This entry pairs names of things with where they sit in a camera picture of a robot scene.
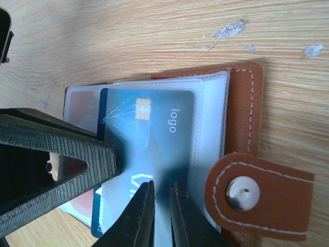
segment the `card holder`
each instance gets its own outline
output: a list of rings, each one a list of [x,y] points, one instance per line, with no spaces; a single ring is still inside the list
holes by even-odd
[[[113,84],[113,88],[189,90],[194,93],[194,130],[187,187],[214,227],[216,223],[207,212],[203,194],[213,164],[224,155],[228,80],[229,71],[223,70],[204,76]]]

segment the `card chip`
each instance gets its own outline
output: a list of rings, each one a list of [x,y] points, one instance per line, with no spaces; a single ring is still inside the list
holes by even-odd
[[[150,120],[150,113],[151,113],[151,100],[145,98],[137,98],[135,119]]]

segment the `white paint stain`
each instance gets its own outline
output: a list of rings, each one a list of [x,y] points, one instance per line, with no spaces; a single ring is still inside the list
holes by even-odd
[[[304,50],[304,55],[307,58],[315,57],[317,56],[321,51],[323,50],[323,45],[309,45]]]
[[[282,92],[282,93],[285,94],[285,95],[288,95],[289,97],[291,97],[290,93],[287,93],[287,92]]]
[[[245,21],[239,20],[238,22],[228,24],[225,27],[223,27],[221,30],[214,32],[211,36],[213,38],[218,38],[218,39],[212,46],[210,46],[210,48],[208,50],[213,48],[221,38],[233,37],[236,34],[243,32],[245,30],[245,27],[246,27]]]
[[[253,45],[247,45],[244,49],[251,51],[251,53],[254,53],[256,50],[256,47],[254,47]]]
[[[193,45],[194,48],[196,49],[202,49],[202,50],[208,50],[209,46],[208,45]]]

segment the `white stitching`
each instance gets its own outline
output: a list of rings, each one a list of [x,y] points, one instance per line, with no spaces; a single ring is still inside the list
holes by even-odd
[[[236,224],[236,225],[240,225],[240,226],[244,226],[244,227],[259,228],[259,229],[262,229],[262,230],[265,230],[265,231],[269,231],[269,232],[285,233],[285,234],[292,234],[292,235],[306,235],[306,232],[292,232],[292,231],[278,230],[278,229],[274,229],[274,228],[268,228],[268,227],[265,227],[265,226],[259,226],[259,225],[249,224],[249,223],[242,223],[242,222],[238,222],[238,221],[234,221],[234,220],[230,220],[230,219],[226,218],[222,214],[220,208],[217,205],[217,199],[216,199],[216,196],[215,195],[216,195],[217,185],[220,182],[220,177],[223,176],[223,174],[225,173],[225,171],[227,169],[231,168],[234,165],[249,166],[251,168],[258,169],[258,170],[265,171],[265,172],[270,172],[270,173],[273,173],[273,174],[276,174],[276,175],[285,177],[287,179],[294,179],[294,180],[298,180],[298,181],[302,181],[302,182],[306,182],[306,183],[310,183],[310,184],[313,184],[314,183],[313,181],[310,181],[310,180],[305,180],[305,179],[301,179],[301,178],[297,178],[297,177],[292,177],[292,176],[289,176],[289,175],[281,174],[281,173],[279,173],[277,171],[264,169],[264,168],[261,168],[261,167],[258,167],[258,166],[252,165],[252,164],[247,164],[247,163],[240,162],[240,161],[239,162],[232,162],[231,164],[229,164],[228,166],[226,166],[223,169],[223,171],[218,175],[218,177],[216,178],[215,186],[213,187],[212,199],[214,201],[215,208],[216,208],[217,212],[219,213],[219,215],[220,215],[220,217],[222,219],[224,219],[227,222],[230,222],[232,224]]]
[[[204,74],[195,74],[195,75],[189,75],[189,76],[179,76],[179,77],[170,77],[170,78],[166,78],[166,79],[180,79],[180,78],[195,78],[195,79],[199,79],[199,78],[211,78],[211,77],[217,77],[217,76],[222,76],[223,72],[226,72],[226,70],[221,70],[221,71],[218,71],[218,72],[214,72],[208,76],[205,76]]]
[[[196,167],[196,160],[197,160],[197,156],[198,156],[198,153],[197,153],[197,148],[198,148],[198,145],[199,145],[199,124],[200,124],[200,109],[201,109],[201,89],[202,89],[202,84],[200,83],[199,84],[199,101],[198,101],[198,108],[197,108],[197,122],[196,122],[196,142],[195,142],[195,145],[194,145],[194,159],[193,159],[193,164],[192,164],[192,175],[191,177],[194,178],[194,175],[195,175],[195,167]],[[194,180],[191,180],[191,193],[194,193]]]
[[[247,154],[250,151],[250,144],[251,144],[251,124],[252,124],[252,110],[253,110],[253,88],[254,88],[254,81],[253,81],[253,73],[251,69],[237,69],[231,70],[231,72],[239,72],[239,71],[247,71],[250,73],[251,76],[251,102],[250,102],[250,116],[249,116],[249,136],[248,136],[248,147],[247,147]]]
[[[123,83],[120,83],[120,84],[113,84],[113,85],[138,85],[138,84],[164,84],[164,83],[178,83],[178,82],[197,82],[198,78],[195,78],[194,80],[188,80],[188,81],[184,81],[183,79],[182,80],[179,80],[179,81],[155,81],[155,80],[151,80],[150,82],[139,82],[139,81],[136,81],[136,82],[123,82]]]

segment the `leather strap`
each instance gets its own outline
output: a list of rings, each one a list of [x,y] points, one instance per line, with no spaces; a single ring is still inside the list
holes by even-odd
[[[202,75],[231,70],[227,106],[225,154],[232,152],[258,156],[262,115],[263,71],[255,62],[197,68],[155,74],[151,79]],[[246,233],[222,229],[234,246],[251,247],[253,237]]]
[[[249,211],[238,211],[226,199],[229,183],[239,176],[256,181],[260,199]],[[234,153],[220,159],[206,182],[205,204],[220,226],[285,240],[306,239],[314,175],[261,158]]]

